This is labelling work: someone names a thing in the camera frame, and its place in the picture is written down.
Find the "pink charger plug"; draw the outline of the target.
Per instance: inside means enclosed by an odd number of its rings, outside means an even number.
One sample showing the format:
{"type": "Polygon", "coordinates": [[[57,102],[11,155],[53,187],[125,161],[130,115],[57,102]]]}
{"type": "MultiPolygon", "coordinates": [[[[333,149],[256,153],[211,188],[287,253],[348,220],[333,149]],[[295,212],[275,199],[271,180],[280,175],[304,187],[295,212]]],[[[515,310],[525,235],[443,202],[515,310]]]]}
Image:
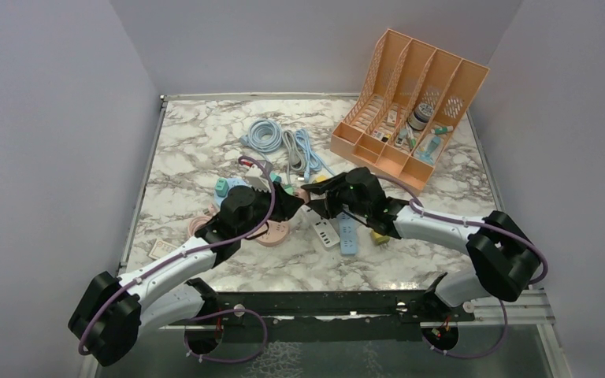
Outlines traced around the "pink charger plug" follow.
{"type": "Polygon", "coordinates": [[[305,204],[310,201],[310,193],[302,188],[299,188],[295,191],[295,196],[301,198],[305,204]]]}

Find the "green charger plug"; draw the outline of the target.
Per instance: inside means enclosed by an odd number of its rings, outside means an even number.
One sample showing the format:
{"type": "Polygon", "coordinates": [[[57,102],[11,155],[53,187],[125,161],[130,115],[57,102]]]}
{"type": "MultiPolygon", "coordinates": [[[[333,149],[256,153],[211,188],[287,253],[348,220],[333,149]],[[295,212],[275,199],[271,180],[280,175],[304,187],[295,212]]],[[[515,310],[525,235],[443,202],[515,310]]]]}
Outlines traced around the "green charger plug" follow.
{"type": "Polygon", "coordinates": [[[218,179],[215,183],[214,190],[217,197],[225,198],[230,190],[228,181],[225,178],[218,179]]]}

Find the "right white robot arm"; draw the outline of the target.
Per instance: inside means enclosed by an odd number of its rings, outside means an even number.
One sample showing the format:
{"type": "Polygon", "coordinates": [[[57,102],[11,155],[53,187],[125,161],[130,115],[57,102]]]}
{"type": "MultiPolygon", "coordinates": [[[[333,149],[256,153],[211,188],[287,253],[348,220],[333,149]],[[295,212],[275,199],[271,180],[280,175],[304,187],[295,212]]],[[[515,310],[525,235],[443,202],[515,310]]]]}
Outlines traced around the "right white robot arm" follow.
{"type": "Polygon", "coordinates": [[[469,257],[471,267],[445,273],[427,289],[423,310],[429,318],[441,321],[477,298],[515,302],[524,289],[547,276],[546,257],[506,213],[461,217],[430,211],[416,195],[408,200],[386,195],[382,180],[367,168],[356,168],[302,190],[310,198],[308,206],[321,217],[343,213],[381,235],[422,240],[469,257]]]}

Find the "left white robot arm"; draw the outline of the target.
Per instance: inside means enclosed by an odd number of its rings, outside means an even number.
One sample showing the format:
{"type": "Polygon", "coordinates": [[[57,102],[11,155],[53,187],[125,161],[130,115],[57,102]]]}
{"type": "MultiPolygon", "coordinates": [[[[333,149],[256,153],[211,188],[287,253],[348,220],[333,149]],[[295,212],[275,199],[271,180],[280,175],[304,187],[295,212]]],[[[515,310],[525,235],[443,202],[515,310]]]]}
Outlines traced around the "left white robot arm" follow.
{"type": "Polygon", "coordinates": [[[206,284],[184,288],[183,283],[228,260],[242,239],[256,235],[267,220],[290,220],[304,203],[278,183],[273,192],[234,187],[220,210],[174,251],[121,276],[99,273],[69,319],[69,331],[80,341],[78,351],[109,366],[142,335],[185,318],[200,324],[212,320],[211,289],[206,284]]]}

